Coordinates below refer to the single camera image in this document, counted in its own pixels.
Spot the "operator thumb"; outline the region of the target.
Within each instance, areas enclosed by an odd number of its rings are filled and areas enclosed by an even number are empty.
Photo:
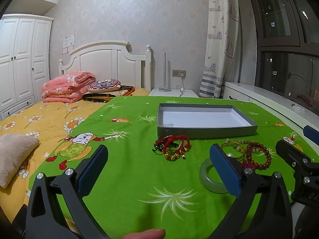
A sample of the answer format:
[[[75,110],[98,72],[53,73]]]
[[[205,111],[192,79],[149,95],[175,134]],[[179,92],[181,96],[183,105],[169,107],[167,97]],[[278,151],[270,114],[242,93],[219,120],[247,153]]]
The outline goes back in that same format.
[[[121,239],[164,239],[164,229],[149,229],[143,232],[133,232],[121,237]]]

